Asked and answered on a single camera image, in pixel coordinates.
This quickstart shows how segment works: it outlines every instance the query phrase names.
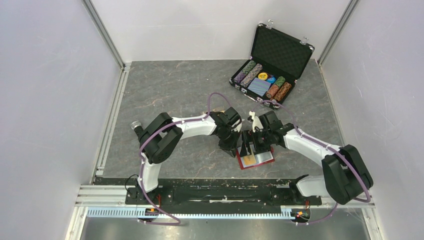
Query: metal floor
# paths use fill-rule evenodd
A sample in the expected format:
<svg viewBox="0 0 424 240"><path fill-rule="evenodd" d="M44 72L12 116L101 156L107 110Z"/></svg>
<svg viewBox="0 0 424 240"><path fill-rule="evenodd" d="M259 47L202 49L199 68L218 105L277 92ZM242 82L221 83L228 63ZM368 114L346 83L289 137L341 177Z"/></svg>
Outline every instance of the metal floor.
<svg viewBox="0 0 424 240"><path fill-rule="evenodd" d="M229 78L245 60L139 61L133 62L111 139L103 176L127 178L140 168L139 143L130 123L147 126L158 114L171 117L199 116L207 110L212 92L227 96L242 118L257 104L230 86ZM341 144L324 80L314 60L284 105L306 133L332 144ZM220 96L213 96L211 108L227 109ZM258 114L269 111L260 107ZM276 111L283 123L291 122L283 109ZM251 128L243 122L242 130ZM275 162L241 170L238 161L218 148L216 136L196 136L181 140L171 157L162 164L160 178L297 178L321 175L322 169L291 150L275 147Z"/></svg>
<svg viewBox="0 0 424 240"><path fill-rule="evenodd" d="M312 219L327 215L313 209ZM338 209L333 217L309 226L276 219L183 219L181 226L154 226L129 218L85 221L82 240L370 240L360 209Z"/></svg>

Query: aluminum frame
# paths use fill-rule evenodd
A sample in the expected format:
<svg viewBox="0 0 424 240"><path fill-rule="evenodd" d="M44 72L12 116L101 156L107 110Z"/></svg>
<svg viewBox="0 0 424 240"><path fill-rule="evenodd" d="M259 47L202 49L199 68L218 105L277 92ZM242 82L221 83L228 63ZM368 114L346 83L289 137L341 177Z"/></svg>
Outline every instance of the aluminum frame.
<svg viewBox="0 0 424 240"><path fill-rule="evenodd" d="M131 63L127 63L119 76L119 82L117 84L116 91L113 96L113 101L109 110L109 117L107 118L107 122L103 130L103 138L95 157L96 164L95 169L93 170L91 183L93 183L95 177L103 175L130 69Z"/></svg>
<svg viewBox="0 0 424 240"><path fill-rule="evenodd" d="M79 240L83 233L84 223L87 218L88 207L76 206L73 208L69 227L66 231L66 240Z"/></svg>
<svg viewBox="0 0 424 240"><path fill-rule="evenodd" d="M150 204L146 205L125 205L127 190L123 185L82 185L76 197L75 207L141 207L151 208ZM336 204L331 197L322 197L322 205L310 206L311 209L330 209ZM282 208L302 209L300 205L282 205ZM339 205L339 208L358 208L358 209L374 209L373 198L371 202L360 202L352 200L345 205Z"/></svg>
<svg viewBox="0 0 424 240"><path fill-rule="evenodd" d="M385 237L381 231L380 221L376 210L374 208L363 208L362 214L371 240L384 240Z"/></svg>
<svg viewBox="0 0 424 240"><path fill-rule="evenodd" d="M325 62L327 56L329 55L331 49L333 48L334 44L339 38L340 33L345 28L346 23L348 22L353 11L357 7L359 1L360 0L350 0L350 2L347 4L347 7L344 10L343 15L341 15L341 18L338 21L337 25L335 26L334 31L332 32L327 44L324 47L324 50L322 51L321 55L318 58L318 61L317 61L318 66L321 66Z"/></svg>
<svg viewBox="0 0 424 240"><path fill-rule="evenodd" d="M113 58L115 59L116 63L119 65L121 70L124 69L127 65L122 60L121 55L118 52L117 47L115 46L114 42L112 41L111 36L109 35L108 31L106 30L105 25L102 22L102 19L99 16L99 13L97 12L96 8L94 7L94 4L91 0L82 0L82 3L84 4L85 8L87 9L88 14L90 15L91 19L93 20L95 26L97 27L98 32L100 33L101 37L103 38L104 42L106 43L107 47L109 48L110 52L113 55Z"/></svg>

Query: black foam lining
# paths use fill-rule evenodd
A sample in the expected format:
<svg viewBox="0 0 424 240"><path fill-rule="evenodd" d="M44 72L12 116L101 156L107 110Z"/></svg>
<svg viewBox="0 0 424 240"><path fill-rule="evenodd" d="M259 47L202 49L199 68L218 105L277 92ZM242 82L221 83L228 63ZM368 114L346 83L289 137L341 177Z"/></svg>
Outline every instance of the black foam lining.
<svg viewBox="0 0 424 240"><path fill-rule="evenodd" d="M299 79L314 47L261 24L256 29L251 55Z"/></svg>

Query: poker chip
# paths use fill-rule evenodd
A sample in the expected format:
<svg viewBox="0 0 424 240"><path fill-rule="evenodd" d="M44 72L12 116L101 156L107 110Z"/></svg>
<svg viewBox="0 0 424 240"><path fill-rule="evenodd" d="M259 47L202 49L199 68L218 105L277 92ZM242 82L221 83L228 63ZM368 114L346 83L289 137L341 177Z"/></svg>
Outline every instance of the poker chip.
<svg viewBox="0 0 424 240"><path fill-rule="evenodd" d="M273 84L276 81L276 78L272 76L272 77L268 78L266 81L270 84Z"/></svg>
<svg viewBox="0 0 424 240"><path fill-rule="evenodd" d="M240 82L242 87L247 88L249 84L253 81L255 76L262 70L261 64L256 64L254 68L246 75L246 77Z"/></svg>
<svg viewBox="0 0 424 240"><path fill-rule="evenodd" d="M257 78L260 79L260 80L267 80L268 74L266 72L261 72L261 73L259 73Z"/></svg>

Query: robotic arm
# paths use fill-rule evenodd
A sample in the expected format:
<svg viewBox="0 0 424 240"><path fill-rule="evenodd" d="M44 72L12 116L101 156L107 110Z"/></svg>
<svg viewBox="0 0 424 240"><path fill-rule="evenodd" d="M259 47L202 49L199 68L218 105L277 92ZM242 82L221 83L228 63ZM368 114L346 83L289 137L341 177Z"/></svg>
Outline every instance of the robotic arm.
<svg viewBox="0 0 424 240"><path fill-rule="evenodd" d="M217 135L218 146L232 157L236 156L237 141L242 128L242 118L234 108L230 107L225 112L211 112L196 117L178 118L170 117L166 112L159 114L149 126L142 128L139 121L131 124L131 128L138 136L140 146L153 135L154 132L172 122L181 122L167 128L161 137L156 135L144 148L142 155L146 159L142 176L143 187L148 193L158 187L158 176L162 163L169 158L177 143L189 137L199 135Z"/></svg>
<svg viewBox="0 0 424 240"><path fill-rule="evenodd" d="M249 120L252 121L252 130L242 133L242 148L240 156L260 154L271 150L271 145L296 151L311 159L322 167L323 176L303 175L290 184L294 194L301 197L331 196L337 203L346 204L363 192L358 180L352 171L346 168L344 162L329 148L337 150L354 167L367 189L374 182L368 172L358 150L352 145L340 147L314 138L303 131L299 133L292 123L283 125L274 111L269 111L261 116L250 112ZM305 136L326 145L323 147Z"/></svg>

